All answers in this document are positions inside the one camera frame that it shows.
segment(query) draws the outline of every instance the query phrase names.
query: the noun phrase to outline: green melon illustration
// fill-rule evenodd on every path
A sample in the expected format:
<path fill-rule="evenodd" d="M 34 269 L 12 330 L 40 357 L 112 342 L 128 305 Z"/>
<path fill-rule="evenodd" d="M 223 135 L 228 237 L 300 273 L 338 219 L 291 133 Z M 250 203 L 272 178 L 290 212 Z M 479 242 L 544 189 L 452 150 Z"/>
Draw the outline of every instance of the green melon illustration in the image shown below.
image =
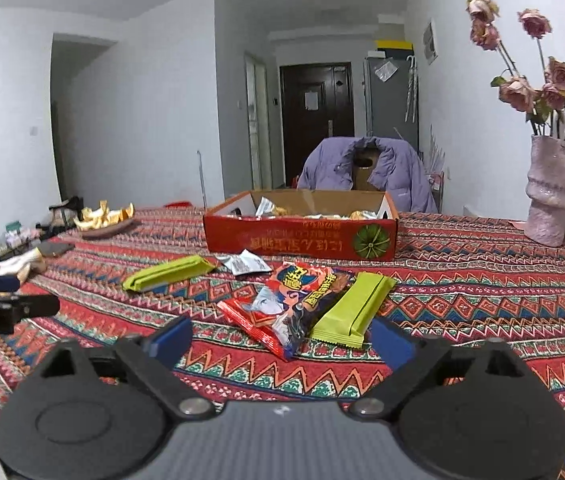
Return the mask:
<path fill-rule="evenodd" d="M 390 243 L 389 235 L 380 225 L 367 224 L 354 236 L 354 251 L 366 260 L 373 260 L 383 256 Z"/>

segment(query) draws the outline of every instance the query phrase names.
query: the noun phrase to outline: dark wooden door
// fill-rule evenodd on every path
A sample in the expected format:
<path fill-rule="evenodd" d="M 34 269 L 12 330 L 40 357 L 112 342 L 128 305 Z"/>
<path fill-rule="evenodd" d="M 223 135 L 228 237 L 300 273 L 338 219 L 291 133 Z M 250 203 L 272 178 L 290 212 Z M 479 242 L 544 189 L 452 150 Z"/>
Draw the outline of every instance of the dark wooden door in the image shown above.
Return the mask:
<path fill-rule="evenodd" d="M 351 63 L 280 67 L 287 185 L 327 137 L 354 136 Z"/>

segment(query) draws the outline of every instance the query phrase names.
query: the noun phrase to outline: dried rose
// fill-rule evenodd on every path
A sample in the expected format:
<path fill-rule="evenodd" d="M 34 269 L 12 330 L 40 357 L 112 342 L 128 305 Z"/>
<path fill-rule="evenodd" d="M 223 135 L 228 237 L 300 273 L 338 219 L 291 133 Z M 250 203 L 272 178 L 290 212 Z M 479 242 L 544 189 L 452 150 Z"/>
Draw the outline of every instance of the dried rose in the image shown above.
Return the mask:
<path fill-rule="evenodd" d="M 498 89 L 498 98 L 519 112 L 533 111 L 536 97 L 537 91 L 531 87 L 526 77 L 514 76 Z"/>
<path fill-rule="evenodd" d="M 498 6 L 492 0 L 467 0 L 467 12 L 473 20 L 491 23 L 500 16 Z"/>
<path fill-rule="evenodd" d="M 545 69 L 545 81 L 553 83 L 558 90 L 565 91 L 565 62 L 556 61 L 556 58 L 549 57 L 549 65 Z"/>
<path fill-rule="evenodd" d="M 560 90 L 554 83 L 545 83 L 541 92 L 549 108 L 552 110 L 565 109 L 565 90 Z"/>
<path fill-rule="evenodd" d="M 543 16 L 538 9 L 525 9 L 518 13 L 518 21 L 532 38 L 541 40 L 545 34 L 551 32 L 549 20 Z"/>
<path fill-rule="evenodd" d="M 480 20 L 471 22 L 471 41 L 482 47 L 484 50 L 495 50 L 500 40 L 498 29 L 490 23 Z"/>

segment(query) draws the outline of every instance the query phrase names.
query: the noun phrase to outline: purple jacket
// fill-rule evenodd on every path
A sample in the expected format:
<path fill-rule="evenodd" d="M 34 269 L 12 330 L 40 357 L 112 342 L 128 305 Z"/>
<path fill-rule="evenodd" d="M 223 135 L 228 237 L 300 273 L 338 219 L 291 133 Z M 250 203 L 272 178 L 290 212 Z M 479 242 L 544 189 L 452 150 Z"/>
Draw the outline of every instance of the purple jacket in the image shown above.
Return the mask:
<path fill-rule="evenodd" d="M 352 189 L 354 152 L 378 148 L 378 159 L 368 181 L 390 193 L 399 211 L 436 213 L 425 168 L 405 140 L 380 137 L 332 137 L 323 139 L 305 161 L 298 181 L 305 189 Z"/>

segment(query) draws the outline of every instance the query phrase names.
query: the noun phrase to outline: vase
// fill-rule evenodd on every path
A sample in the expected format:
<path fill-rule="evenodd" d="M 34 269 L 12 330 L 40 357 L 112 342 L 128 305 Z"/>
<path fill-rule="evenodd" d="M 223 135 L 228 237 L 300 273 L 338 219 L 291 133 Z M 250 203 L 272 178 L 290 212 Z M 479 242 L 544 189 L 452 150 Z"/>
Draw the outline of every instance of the vase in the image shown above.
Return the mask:
<path fill-rule="evenodd" d="M 527 174 L 527 196 L 531 198 L 525 235 L 559 247 L 565 239 L 565 140 L 531 137 L 531 167 Z"/>

